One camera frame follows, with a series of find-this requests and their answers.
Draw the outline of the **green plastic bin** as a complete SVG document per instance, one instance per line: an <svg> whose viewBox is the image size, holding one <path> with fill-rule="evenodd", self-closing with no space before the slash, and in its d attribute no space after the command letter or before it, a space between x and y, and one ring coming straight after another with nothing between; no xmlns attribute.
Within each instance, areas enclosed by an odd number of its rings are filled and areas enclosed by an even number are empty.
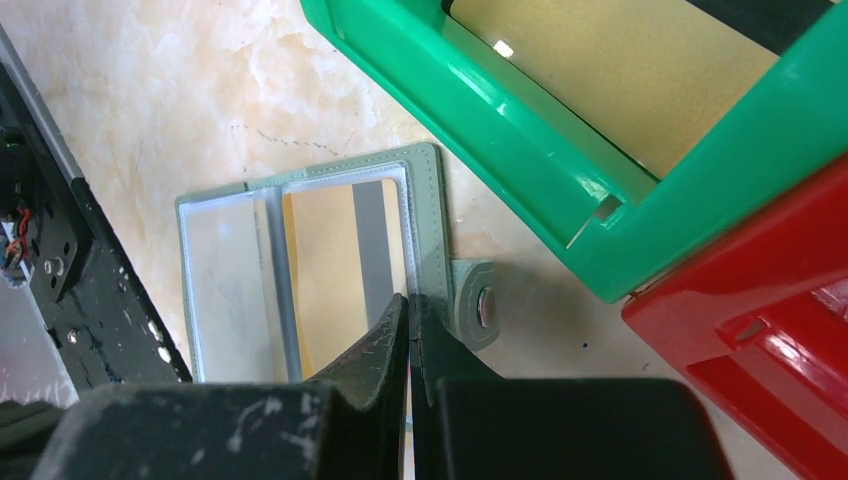
<svg viewBox="0 0 848 480"><path fill-rule="evenodd" d="M847 150L847 6L828 7L661 181L437 1L305 1L307 21L614 302Z"/></svg>

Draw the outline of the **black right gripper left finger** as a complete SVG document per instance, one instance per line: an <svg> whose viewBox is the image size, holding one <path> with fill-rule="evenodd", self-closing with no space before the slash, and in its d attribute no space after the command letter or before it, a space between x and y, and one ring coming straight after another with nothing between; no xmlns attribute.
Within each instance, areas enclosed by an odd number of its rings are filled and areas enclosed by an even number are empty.
<svg viewBox="0 0 848 480"><path fill-rule="evenodd" d="M37 479L397 479L408 302L297 384L96 389L61 418Z"/></svg>

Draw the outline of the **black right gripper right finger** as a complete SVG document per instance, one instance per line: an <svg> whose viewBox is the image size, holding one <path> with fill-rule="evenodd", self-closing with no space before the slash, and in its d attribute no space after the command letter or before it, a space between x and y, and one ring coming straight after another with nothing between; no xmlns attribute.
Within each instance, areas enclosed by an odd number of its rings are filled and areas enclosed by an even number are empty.
<svg viewBox="0 0 848 480"><path fill-rule="evenodd" d="M729 479L705 408L662 378L507 379L410 299L419 479Z"/></svg>

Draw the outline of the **red plastic bin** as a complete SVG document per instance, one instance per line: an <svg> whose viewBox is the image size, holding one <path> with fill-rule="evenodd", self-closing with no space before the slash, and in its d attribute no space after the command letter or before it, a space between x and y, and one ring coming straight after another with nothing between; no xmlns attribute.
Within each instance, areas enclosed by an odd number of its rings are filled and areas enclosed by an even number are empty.
<svg viewBox="0 0 848 480"><path fill-rule="evenodd" d="M624 322L806 479L847 475L847 160L634 294Z"/></svg>

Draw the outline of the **mint green card holder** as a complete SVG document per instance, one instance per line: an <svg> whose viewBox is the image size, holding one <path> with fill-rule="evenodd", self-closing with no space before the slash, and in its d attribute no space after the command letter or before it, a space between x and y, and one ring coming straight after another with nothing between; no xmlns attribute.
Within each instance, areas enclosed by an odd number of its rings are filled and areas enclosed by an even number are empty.
<svg viewBox="0 0 848 480"><path fill-rule="evenodd" d="M283 198L384 179L398 187L406 263L408 290L394 295L430 297L448 331L473 351L498 338L494 265L452 257L439 151L419 143L178 198L186 330L198 381L307 379Z"/></svg>

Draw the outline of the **gold card in holder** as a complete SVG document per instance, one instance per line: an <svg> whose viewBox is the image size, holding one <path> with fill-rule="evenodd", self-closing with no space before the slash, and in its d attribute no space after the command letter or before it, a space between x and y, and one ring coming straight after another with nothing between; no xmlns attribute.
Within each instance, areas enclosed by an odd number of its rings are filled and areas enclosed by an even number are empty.
<svg viewBox="0 0 848 480"><path fill-rule="evenodd" d="M299 358L309 378L408 290L400 195L390 179L283 198Z"/></svg>

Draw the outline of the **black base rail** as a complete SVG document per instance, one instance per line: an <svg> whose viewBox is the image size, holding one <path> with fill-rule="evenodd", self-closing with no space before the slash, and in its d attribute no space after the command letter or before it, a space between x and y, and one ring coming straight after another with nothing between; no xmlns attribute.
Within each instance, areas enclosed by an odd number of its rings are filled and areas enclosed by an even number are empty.
<svg viewBox="0 0 848 480"><path fill-rule="evenodd" d="M67 407L190 369L11 40L1 40L1 398Z"/></svg>

